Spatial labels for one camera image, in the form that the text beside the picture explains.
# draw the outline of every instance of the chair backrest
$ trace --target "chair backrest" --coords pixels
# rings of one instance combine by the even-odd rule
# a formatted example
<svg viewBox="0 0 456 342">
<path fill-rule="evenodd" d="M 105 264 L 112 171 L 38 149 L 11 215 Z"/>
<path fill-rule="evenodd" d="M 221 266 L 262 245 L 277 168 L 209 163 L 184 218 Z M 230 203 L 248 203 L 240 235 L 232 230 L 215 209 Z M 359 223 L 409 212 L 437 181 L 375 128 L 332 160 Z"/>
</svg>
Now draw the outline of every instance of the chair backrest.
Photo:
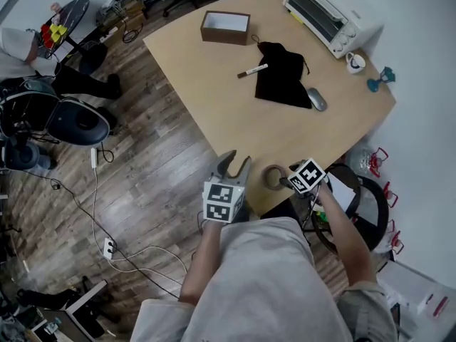
<svg viewBox="0 0 456 342">
<path fill-rule="evenodd" d="M 107 138 L 110 126 L 89 104 L 65 99 L 58 104 L 47 130 L 55 139 L 72 145 L 97 145 Z"/>
<path fill-rule="evenodd" d="M 0 85 L 0 129 L 10 137 L 13 134 L 10 133 L 11 126 L 26 121 L 31 130 L 45 130 L 59 102 L 59 97 L 47 82 L 35 79 L 4 81 Z"/>
</svg>

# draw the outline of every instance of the sleeve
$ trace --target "sleeve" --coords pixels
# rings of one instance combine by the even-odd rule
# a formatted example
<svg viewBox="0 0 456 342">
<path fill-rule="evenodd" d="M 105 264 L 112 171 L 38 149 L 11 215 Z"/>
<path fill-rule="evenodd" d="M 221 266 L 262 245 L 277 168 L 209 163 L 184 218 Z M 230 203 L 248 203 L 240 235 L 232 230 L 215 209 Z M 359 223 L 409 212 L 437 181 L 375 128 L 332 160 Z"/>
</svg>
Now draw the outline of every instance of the sleeve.
<svg viewBox="0 0 456 342">
<path fill-rule="evenodd" d="M 180 341 L 194 309 L 179 301 L 143 301 L 130 342 Z"/>
<path fill-rule="evenodd" d="M 1 45 L 11 57 L 25 61 L 30 53 L 35 34 L 13 28 L 1 29 Z"/>
<path fill-rule="evenodd" d="M 344 291 L 337 307 L 354 341 L 397 341 L 385 291 L 379 285 L 368 281 L 352 285 Z"/>
</svg>

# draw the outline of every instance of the white cable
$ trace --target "white cable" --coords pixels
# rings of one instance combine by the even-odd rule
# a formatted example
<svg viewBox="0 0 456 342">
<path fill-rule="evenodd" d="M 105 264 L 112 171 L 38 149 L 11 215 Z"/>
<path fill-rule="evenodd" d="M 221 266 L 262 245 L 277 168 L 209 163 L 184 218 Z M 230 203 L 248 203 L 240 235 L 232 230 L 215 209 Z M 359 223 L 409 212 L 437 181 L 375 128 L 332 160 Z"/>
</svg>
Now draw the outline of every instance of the white cable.
<svg viewBox="0 0 456 342">
<path fill-rule="evenodd" d="M 113 332 L 111 332 L 109 329 L 106 329 L 106 332 L 108 332 L 112 337 L 117 337 Z"/>
<path fill-rule="evenodd" d="M 171 279 L 170 277 L 162 274 L 161 272 L 158 272 L 158 271 L 155 271 L 155 270 L 152 270 L 152 269 L 135 269 L 135 270 L 129 270 L 129 271 L 125 271 L 125 270 L 120 270 L 118 269 L 117 267 L 114 267 L 112 264 L 111 264 L 111 261 L 125 261 L 126 259 L 130 259 L 134 256 L 137 256 L 139 255 L 140 253 L 143 253 L 144 251 L 147 251 L 148 249 L 152 249 L 152 248 L 155 248 L 155 249 L 161 249 L 162 251 L 165 251 L 167 252 L 168 254 L 171 254 L 173 257 L 175 257 L 180 263 L 181 265 L 184 267 L 184 270 L 185 270 L 185 273 L 187 273 L 187 267 L 185 267 L 185 264 L 184 262 L 182 262 L 182 260 L 178 257 L 178 255 L 176 254 L 173 254 L 171 251 L 168 251 L 167 249 L 164 249 L 162 247 L 159 247 L 159 246 L 149 246 L 147 248 L 144 248 L 142 251 L 139 251 L 135 254 L 132 254 L 131 256 L 128 256 L 124 259 L 111 259 L 109 260 L 109 258 L 105 257 L 105 255 L 103 254 L 103 252 L 101 251 L 101 248 L 100 246 L 98 245 L 98 242 L 97 242 L 97 239 L 95 237 L 95 202 L 97 200 L 97 191 L 98 191 L 98 174 L 97 174 L 97 169 L 94 168 L 93 169 L 93 172 L 95 173 L 95 190 L 93 191 L 95 194 L 93 195 L 93 206 L 92 206 L 92 232 L 93 232 L 93 239 L 95 241 L 95 244 L 98 248 L 98 251 L 100 252 L 101 256 L 103 256 L 104 259 L 106 259 L 109 263 L 109 265 L 114 269 L 114 270 L 117 270 L 119 272 L 126 272 L 126 273 L 129 273 L 129 272 L 136 272 L 136 271 L 139 271 L 139 270 L 145 270 L 145 271 L 151 271 L 153 272 L 154 274 L 157 274 L 157 275 L 160 275 L 160 276 L 163 276 L 165 277 L 166 279 L 170 280 L 170 281 L 173 281 L 179 285 L 182 285 L 180 282 L 174 280 L 174 279 Z"/>
<path fill-rule="evenodd" d="M 155 271 L 155 270 L 152 270 L 152 269 L 144 269 L 144 268 L 140 268 L 140 269 L 138 268 L 138 269 L 128 270 L 128 271 L 120 270 L 120 269 L 118 269 L 117 267 L 115 267 L 113 264 L 110 263 L 111 260 L 109 260 L 109 259 L 107 259 L 107 260 L 108 260 L 109 265 L 110 265 L 114 270 L 117 270 L 117 271 L 119 271 L 119 272 L 129 273 L 129 272 L 137 272 L 137 271 L 140 271 L 140 270 L 141 270 L 141 271 L 151 271 L 151 272 L 153 272 L 154 274 L 163 276 L 163 277 L 165 277 L 166 279 L 175 282 L 176 284 L 182 285 L 180 282 L 178 282 L 178 281 L 176 281 L 176 280 L 174 280 L 174 279 L 171 279 L 170 277 L 168 277 L 168 276 L 162 274 L 161 272 L 158 272 L 158 271 Z"/>
<path fill-rule="evenodd" d="M 166 248 L 162 248 L 162 247 L 159 247 L 159 246 L 149 246 L 149 247 L 144 248 L 142 251 L 136 252 L 135 254 L 132 254 L 131 256 L 128 256 L 125 259 L 111 259 L 110 261 L 125 261 L 126 259 L 131 259 L 132 257 L 137 256 L 137 255 L 143 253 L 144 251 L 147 251 L 148 249 L 152 249 L 152 248 L 161 249 L 162 251 L 165 251 L 168 254 L 170 254 L 171 256 L 173 256 L 174 258 L 176 258 L 180 262 L 182 267 L 184 268 L 185 273 L 187 273 L 187 267 L 185 266 L 184 262 L 178 257 L 178 255 L 173 254 L 171 251 L 168 251 Z"/>
<path fill-rule="evenodd" d="M 105 258 L 103 251 L 101 251 L 101 248 L 98 245 L 97 238 L 95 237 L 95 202 L 97 201 L 97 191 L 98 191 L 98 175 L 97 175 L 96 168 L 93 169 L 93 173 L 95 173 L 95 190 L 93 190 L 93 192 L 95 194 L 93 195 L 93 207 L 92 207 L 92 233 L 93 233 L 93 240 L 95 241 L 95 244 L 97 245 L 98 251 L 100 251 L 101 256 L 103 256 L 103 258 Z"/>
<path fill-rule="evenodd" d="M 316 203 L 316 201 L 317 201 L 317 199 L 318 199 L 318 194 L 320 193 L 320 187 L 321 187 L 321 185 L 318 184 L 318 188 L 317 188 L 316 194 L 315 194 L 315 200 L 313 201 L 312 208 L 311 208 L 311 213 L 309 214 L 309 219 L 310 219 L 311 216 L 312 216 L 312 212 L 314 212 L 315 203 Z"/>
</svg>

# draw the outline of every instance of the tape roll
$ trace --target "tape roll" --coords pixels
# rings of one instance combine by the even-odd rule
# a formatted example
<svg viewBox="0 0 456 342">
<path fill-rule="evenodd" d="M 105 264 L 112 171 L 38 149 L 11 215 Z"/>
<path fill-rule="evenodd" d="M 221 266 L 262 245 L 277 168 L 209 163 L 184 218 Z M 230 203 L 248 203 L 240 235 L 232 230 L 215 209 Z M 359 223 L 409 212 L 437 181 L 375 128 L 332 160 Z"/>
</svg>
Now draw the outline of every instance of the tape roll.
<svg viewBox="0 0 456 342">
<path fill-rule="evenodd" d="M 284 186 L 279 182 L 277 185 L 271 185 L 269 184 L 269 174 L 271 174 L 272 171 L 279 171 L 280 172 L 280 177 L 287 177 L 285 169 L 282 166 L 279 165 L 270 165 L 266 167 L 263 172 L 261 173 L 261 178 L 263 180 L 263 185 L 270 190 L 273 191 L 279 191 L 284 188 Z"/>
</svg>

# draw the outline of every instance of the hand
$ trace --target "hand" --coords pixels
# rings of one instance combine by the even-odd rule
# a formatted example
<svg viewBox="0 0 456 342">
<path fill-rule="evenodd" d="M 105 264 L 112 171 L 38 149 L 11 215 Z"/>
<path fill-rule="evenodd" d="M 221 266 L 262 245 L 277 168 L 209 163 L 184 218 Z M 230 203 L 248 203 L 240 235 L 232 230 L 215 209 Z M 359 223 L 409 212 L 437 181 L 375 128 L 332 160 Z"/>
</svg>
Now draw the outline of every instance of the hand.
<svg viewBox="0 0 456 342">
<path fill-rule="evenodd" d="M 318 198 L 321 196 L 323 193 L 331 193 L 331 190 L 329 189 L 328 184 L 326 184 L 325 180 L 320 181 L 319 183 L 320 190 L 318 191 L 318 185 L 316 185 L 312 190 L 311 193 L 316 196 L 316 193 L 318 191 Z"/>
</svg>

